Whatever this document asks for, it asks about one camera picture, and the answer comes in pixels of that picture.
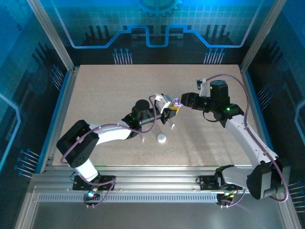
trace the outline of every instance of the grid pattern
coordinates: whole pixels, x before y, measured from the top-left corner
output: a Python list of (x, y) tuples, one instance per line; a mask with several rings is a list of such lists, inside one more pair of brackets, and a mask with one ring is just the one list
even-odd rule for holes
[[(40, 194), (39, 202), (83, 202), (88, 194)], [(101, 200), (101, 194), (88, 203)], [(109, 203), (215, 203), (215, 193), (110, 193), (105, 202)]]
[[(57, 20), (57, 15), (52, 9), (46, 10), (61, 33), (62, 28)], [(192, 29), (197, 30), (201, 35), (205, 35), (207, 26), (211, 25), (208, 38), (212, 37), (215, 25), (218, 25), (216, 38), (220, 35), (221, 26), (226, 25), (224, 34), (230, 32), (230, 40), (235, 45), (239, 45), (257, 7), (180, 6), (165, 17), (148, 16), (136, 7), (59, 8), (58, 10), (75, 45), (81, 45), (86, 39), (85, 33), (90, 33), (88, 26), (92, 26), (94, 30), (96, 30), (96, 26), (100, 26), (103, 36), (105, 35), (104, 26), (107, 26), (109, 35), (114, 36), (126, 25), (147, 25), (153, 26), (153, 33), (150, 36), (160, 36), (162, 35), (161, 26), (170, 24), (191, 25)]]
[[(25, 72), (34, 73), (37, 71), (39, 65), (32, 54), (35, 53), (38, 42), (49, 43), (49, 40), (44, 35), (39, 22), (33, 16), (27, 26), (23, 28), (9, 55), (0, 67), (0, 93), (8, 99), (12, 99)], [(2, 119), (8, 106), (2, 106), (4, 102), (0, 101), (0, 103), (0, 118)]]
[(280, 70), (289, 69), (291, 71), (296, 84), (299, 85), (298, 89), (303, 98), (305, 98), (305, 87), (301, 86), (305, 85), (305, 47), (298, 41), (295, 33), (286, 31), (288, 26), (284, 24), (285, 20), (282, 17), (283, 15), (280, 15), (276, 20), (273, 28), (265, 39), (264, 44), (267, 45), (269, 42), (274, 41), (278, 42), (281, 52), (285, 55), (285, 62), (280, 62), (277, 65), (277, 68)]

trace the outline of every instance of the enclosure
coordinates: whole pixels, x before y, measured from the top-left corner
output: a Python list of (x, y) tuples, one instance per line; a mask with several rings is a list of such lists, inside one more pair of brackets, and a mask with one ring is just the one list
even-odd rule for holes
[[(303, 0), (1, 1), (1, 227), (303, 228), (304, 10)], [(147, 135), (95, 148), (95, 167), (118, 182), (87, 210), (60, 163), (60, 137), (78, 120), (117, 122), (139, 99), (179, 98), (223, 73), (243, 81), (249, 123), (289, 159), (288, 201), (208, 203), (198, 176), (251, 163), (220, 124), (182, 107)], [(221, 79), (244, 110), (242, 87)]]

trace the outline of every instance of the gear logo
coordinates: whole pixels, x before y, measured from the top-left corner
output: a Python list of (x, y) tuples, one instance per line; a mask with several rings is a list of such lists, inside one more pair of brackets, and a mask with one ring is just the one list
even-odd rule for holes
[(17, 29), (21, 30), (21, 24), (29, 13), (29, 5), (26, 0), (2, 0), (2, 6), (6, 8), (10, 15), (17, 22)]
[(149, 16), (165, 16), (171, 14), (173, 10), (178, 9), (178, 4), (182, 0), (136, 0), (135, 4), (143, 13), (148, 13)]

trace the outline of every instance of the blue wall panel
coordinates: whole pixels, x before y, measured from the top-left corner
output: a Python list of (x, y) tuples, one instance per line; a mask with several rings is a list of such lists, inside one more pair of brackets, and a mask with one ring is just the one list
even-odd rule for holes
[(58, 72), (66, 69), (26, 0), (1, 1), (0, 19), (0, 227), (9, 229), (50, 126)]
[(133, 64), (239, 64), (272, 3), (42, 1), (75, 65), (130, 64), (126, 49)]
[(305, 182), (304, 10), (303, 0), (287, 0), (249, 67), (273, 147), (292, 162), (290, 183)]

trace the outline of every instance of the purple cable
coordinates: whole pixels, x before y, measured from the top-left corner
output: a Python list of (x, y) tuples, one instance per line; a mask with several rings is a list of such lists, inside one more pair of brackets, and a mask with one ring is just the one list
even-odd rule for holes
[(115, 181), (114, 181), (114, 183), (111, 185), (110, 189), (107, 191), (107, 193), (106, 193), (106, 195), (103, 197), (103, 199), (101, 199), (101, 201), (98, 202), (97, 204), (92, 205), (92, 207), (99, 206), (99, 205), (106, 199), (106, 197), (108, 196), (108, 194), (110, 193), (110, 191), (111, 191), (111, 189), (114, 187), (114, 185), (115, 185)]
[(244, 189), (244, 191), (243, 191), (241, 197), (238, 199), (238, 201), (236, 201), (235, 203), (232, 203), (231, 201), (228, 200), (228, 201), (231, 203), (231, 204), (228, 206), (228, 208), (237, 205), (237, 204), (243, 199), (243, 197), (244, 197), (245, 194), (246, 194), (246, 188)]
[(244, 86), (244, 84), (239, 80), (237, 79), (235, 76), (232, 76), (232, 75), (229, 75), (229, 74), (219, 74), (219, 75), (215, 75), (215, 76), (212, 76), (208, 79), (206, 79), (207, 81), (211, 80), (211, 79), (214, 79), (216, 77), (220, 77), (220, 76), (226, 76), (226, 77), (230, 77), (230, 78), (233, 78), (235, 79), (243, 88), (244, 90), (244, 93), (246, 94), (246, 98), (247, 98), (247, 108), (246, 108), (246, 111), (244, 113), (244, 127), (246, 128), (248, 134), (251, 136), (251, 138), (255, 141), (255, 143), (261, 148), (261, 150), (263, 151), (264, 155), (266, 155), (270, 161), (272, 162), (272, 164), (274, 165), (274, 167), (276, 168), (278, 174), (280, 175), (280, 178), (283, 182), (283, 185), (284, 185), (284, 189), (285, 189), (285, 197), (283, 199), (277, 199), (277, 198), (274, 198), (274, 197), (270, 197), (271, 199), (275, 200), (275, 201), (278, 201), (278, 202), (286, 202), (289, 198), (289, 191), (288, 191), (288, 185), (287, 185), (287, 182), (285, 181), (284, 179), (284, 176), (281, 172), (281, 169), (279, 168), (279, 166), (276, 164), (276, 162), (273, 160), (273, 158), (271, 157), (271, 155), (267, 152), (267, 150), (262, 146), (262, 144), (256, 139), (256, 137), (252, 134), (251, 130), (248, 128), (248, 123), (247, 123), (247, 117), (248, 117), (248, 112), (249, 112), (249, 107), (250, 107), (250, 102), (249, 102), (249, 95), (248, 95), (248, 92)]

